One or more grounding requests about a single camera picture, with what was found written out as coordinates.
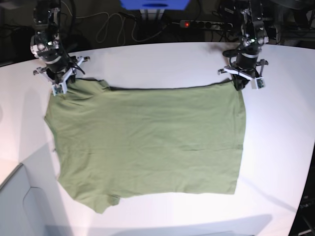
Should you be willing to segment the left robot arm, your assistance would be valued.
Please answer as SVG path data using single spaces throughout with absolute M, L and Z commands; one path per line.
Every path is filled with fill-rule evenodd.
M 252 89 L 266 86 L 263 69 L 269 64 L 259 59 L 262 46 L 269 42 L 263 22 L 263 7 L 259 0 L 237 0 L 235 3 L 240 19 L 240 43 L 222 55 L 229 60 L 228 65 L 218 70 L 218 74 L 229 73 L 237 91 L 251 84 Z

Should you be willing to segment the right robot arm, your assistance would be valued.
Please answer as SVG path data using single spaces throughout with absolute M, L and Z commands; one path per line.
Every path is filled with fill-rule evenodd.
M 60 0 L 38 0 L 33 10 L 34 35 L 31 37 L 30 50 L 35 58 L 45 66 L 38 67 L 33 75 L 43 74 L 53 84 L 65 80 L 66 72 L 70 73 L 69 82 L 74 83 L 76 72 L 84 71 L 79 66 L 79 59 L 69 53 L 83 46 L 83 37 L 72 33 L 75 25 L 76 9 L 73 9 L 69 28 L 61 24 Z

